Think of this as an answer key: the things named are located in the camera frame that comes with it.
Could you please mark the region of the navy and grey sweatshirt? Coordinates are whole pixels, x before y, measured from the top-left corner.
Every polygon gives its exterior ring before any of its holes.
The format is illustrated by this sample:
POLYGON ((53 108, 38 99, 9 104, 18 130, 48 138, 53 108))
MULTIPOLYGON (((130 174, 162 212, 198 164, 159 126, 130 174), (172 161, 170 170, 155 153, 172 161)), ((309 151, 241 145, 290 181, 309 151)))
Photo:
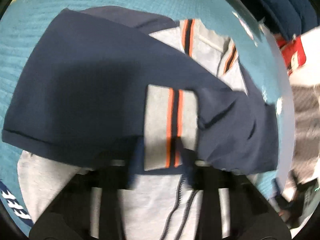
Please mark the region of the navy and grey sweatshirt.
POLYGON ((20 148, 32 228, 76 175, 135 166, 120 190, 125 239, 195 239, 202 192, 183 174, 180 144, 196 165, 234 175, 273 171, 273 105, 241 65, 233 40, 199 19, 173 21, 121 7, 65 9, 48 25, 18 80, 2 139, 20 148))

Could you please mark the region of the teal candy-print bed sheet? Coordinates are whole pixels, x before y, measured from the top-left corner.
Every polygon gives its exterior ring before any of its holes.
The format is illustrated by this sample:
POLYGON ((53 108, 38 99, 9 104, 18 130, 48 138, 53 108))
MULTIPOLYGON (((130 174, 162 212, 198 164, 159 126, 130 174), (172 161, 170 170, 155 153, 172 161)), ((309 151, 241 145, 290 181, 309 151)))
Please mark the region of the teal candy-print bed sheet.
POLYGON ((249 175, 249 181, 270 203, 277 181, 284 186, 293 151, 293 102, 276 41, 240 0, 12 0, 1 15, 1 204, 11 225, 28 237, 31 227, 3 197, 7 191, 24 206, 17 173, 22 150, 2 139, 4 119, 23 68, 48 25, 63 10, 99 7, 162 15, 173 21, 199 19, 207 29, 233 40, 241 65, 263 99, 273 105, 278 128, 278 164, 273 171, 249 175))

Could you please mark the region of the red patterned fabric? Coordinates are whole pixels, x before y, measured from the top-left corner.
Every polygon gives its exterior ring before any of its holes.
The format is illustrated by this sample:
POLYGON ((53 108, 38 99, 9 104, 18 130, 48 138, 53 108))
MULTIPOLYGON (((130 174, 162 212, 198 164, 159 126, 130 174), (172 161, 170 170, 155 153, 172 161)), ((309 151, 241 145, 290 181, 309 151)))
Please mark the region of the red patterned fabric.
POLYGON ((285 62, 288 76, 302 68, 306 63, 306 54, 300 36, 293 36, 291 41, 286 41, 281 35, 276 35, 276 42, 285 62))

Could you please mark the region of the dark blue puffer jacket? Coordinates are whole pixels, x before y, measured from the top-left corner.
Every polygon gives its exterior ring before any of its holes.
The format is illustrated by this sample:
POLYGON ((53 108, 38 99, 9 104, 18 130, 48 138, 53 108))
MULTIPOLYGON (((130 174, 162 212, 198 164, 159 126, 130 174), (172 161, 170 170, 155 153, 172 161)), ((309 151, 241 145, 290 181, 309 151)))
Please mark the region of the dark blue puffer jacket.
POLYGON ((312 0, 259 0, 285 40, 319 26, 319 9, 312 0))

